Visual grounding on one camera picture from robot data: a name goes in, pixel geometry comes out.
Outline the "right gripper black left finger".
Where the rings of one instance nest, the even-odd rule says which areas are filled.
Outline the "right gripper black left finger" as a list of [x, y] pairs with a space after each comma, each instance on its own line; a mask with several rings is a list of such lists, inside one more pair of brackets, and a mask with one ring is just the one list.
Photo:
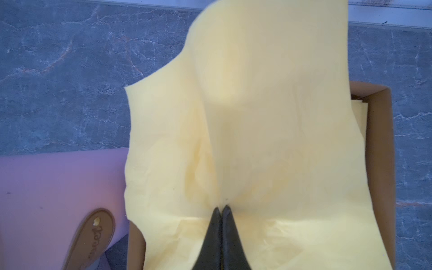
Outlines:
[[215, 208], [192, 270], [221, 270], [222, 258], [222, 216]]

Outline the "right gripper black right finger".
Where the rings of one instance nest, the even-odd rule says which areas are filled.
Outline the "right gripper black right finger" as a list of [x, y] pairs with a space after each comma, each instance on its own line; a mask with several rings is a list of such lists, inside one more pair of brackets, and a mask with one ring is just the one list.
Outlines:
[[222, 268], [224, 270], [251, 270], [232, 209], [226, 205], [222, 212]]

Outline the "brown paper straw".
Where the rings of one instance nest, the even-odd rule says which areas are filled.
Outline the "brown paper straw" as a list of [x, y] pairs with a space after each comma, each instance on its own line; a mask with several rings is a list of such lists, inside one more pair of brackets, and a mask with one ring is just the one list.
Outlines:
[[113, 214], [96, 209], [79, 225], [63, 264], [64, 270], [87, 270], [108, 248], [115, 232]]

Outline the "yellow napkin sheets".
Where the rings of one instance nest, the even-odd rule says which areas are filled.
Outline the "yellow napkin sheets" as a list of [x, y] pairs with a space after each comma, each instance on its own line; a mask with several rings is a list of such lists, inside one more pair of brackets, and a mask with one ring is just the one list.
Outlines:
[[351, 82], [347, 1], [216, 1], [126, 87], [127, 267], [391, 270], [391, 91]]

